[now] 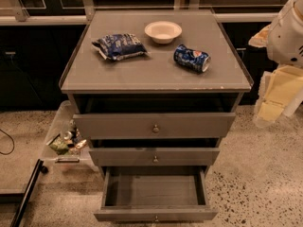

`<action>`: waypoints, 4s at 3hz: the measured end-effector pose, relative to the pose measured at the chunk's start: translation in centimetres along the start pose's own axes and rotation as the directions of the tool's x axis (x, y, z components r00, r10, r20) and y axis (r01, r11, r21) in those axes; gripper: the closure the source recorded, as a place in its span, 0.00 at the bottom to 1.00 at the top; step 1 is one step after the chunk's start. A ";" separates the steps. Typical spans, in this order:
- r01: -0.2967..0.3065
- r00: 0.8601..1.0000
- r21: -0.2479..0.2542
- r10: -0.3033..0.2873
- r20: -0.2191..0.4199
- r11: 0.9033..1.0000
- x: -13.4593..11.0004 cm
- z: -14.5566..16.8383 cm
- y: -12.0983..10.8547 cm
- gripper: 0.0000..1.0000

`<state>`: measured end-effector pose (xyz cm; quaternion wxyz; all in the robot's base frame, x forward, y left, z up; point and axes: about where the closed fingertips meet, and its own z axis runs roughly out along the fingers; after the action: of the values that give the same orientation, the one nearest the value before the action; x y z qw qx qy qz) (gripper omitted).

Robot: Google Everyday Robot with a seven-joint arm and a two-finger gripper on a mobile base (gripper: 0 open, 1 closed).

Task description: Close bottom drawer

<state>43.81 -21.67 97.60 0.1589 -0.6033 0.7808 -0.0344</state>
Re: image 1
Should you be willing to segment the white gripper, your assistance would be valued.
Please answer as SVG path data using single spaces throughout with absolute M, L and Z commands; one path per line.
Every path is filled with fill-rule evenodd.
M 248 44 L 256 48 L 267 46 L 270 26 L 251 37 Z M 303 102 L 303 68 L 280 65 L 273 72 L 265 71 L 258 88 L 253 122 L 259 128 L 274 124 L 282 115 L 291 117 Z

